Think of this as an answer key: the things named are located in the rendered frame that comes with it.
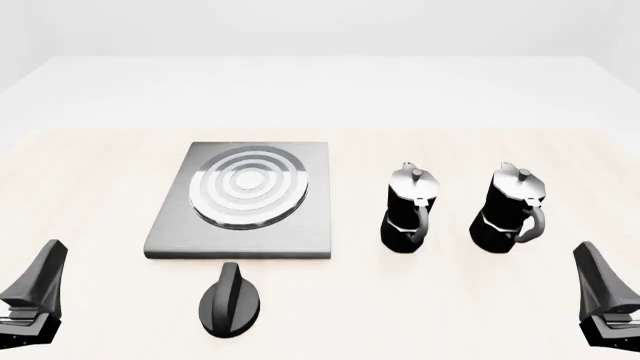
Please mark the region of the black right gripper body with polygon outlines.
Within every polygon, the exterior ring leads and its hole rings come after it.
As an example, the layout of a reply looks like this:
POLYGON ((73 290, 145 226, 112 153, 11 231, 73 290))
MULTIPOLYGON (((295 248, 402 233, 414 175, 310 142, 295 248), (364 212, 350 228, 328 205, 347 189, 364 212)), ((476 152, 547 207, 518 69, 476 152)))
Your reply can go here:
POLYGON ((591 347, 640 349, 640 320, 632 314, 637 306, 619 306, 593 311, 580 322, 580 329, 591 347))

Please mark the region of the black moka pot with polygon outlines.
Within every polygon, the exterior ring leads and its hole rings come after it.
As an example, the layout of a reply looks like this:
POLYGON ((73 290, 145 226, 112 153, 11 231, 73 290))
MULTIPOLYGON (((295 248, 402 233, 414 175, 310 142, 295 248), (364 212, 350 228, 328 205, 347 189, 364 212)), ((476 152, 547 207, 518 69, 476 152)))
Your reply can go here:
POLYGON ((506 254, 517 244, 545 231, 542 202, 545 183, 529 170, 503 162, 495 170, 484 206, 469 227, 473 242, 484 251, 506 254))
POLYGON ((411 162, 395 170, 388 184, 381 242, 399 254, 417 251, 429 232, 430 213, 439 190, 438 180, 411 162))

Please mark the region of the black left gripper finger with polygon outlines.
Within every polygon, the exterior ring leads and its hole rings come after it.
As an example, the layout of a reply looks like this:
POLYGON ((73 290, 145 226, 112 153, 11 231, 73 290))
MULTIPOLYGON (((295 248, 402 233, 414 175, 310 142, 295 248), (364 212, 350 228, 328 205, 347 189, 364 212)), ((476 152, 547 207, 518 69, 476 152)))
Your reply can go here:
POLYGON ((68 248, 49 240, 30 266, 0 293, 0 300, 15 308, 36 308, 40 313, 62 317, 61 281, 68 248))

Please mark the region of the round black stove knob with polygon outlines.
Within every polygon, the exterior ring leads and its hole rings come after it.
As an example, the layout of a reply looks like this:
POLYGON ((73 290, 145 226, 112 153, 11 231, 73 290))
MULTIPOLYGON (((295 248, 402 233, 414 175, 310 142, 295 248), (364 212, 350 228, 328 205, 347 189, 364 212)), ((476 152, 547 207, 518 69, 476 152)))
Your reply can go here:
POLYGON ((250 329, 259 317, 257 288, 243 277, 238 263, 223 264, 218 281, 203 294, 198 305, 201 325, 216 338, 234 338, 250 329))

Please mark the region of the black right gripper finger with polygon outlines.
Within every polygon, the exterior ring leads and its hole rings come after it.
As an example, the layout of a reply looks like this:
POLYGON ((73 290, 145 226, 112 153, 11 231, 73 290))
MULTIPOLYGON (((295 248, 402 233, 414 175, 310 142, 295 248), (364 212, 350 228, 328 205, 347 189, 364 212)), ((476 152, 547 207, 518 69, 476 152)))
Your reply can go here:
POLYGON ((580 284, 580 321, 640 310, 640 295, 618 277, 592 242, 582 242, 573 256, 580 284))

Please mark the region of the flat grey stove plate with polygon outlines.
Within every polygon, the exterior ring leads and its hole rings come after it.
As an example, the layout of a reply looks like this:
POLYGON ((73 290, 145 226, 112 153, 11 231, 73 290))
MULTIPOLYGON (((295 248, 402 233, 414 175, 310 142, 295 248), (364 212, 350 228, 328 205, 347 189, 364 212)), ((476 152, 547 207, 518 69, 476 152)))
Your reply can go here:
POLYGON ((148 259, 330 258, 328 143, 191 143, 143 252, 148 259))

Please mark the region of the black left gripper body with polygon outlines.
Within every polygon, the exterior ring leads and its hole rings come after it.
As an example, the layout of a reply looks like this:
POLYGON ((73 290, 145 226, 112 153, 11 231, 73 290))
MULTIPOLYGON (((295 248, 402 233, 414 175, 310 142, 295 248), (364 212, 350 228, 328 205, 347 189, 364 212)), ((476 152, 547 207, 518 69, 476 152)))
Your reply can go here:
POLYGON ((0 317, 0 350, 51 344, 61 326, 61 305, 9 306, 7 317, 0 317))

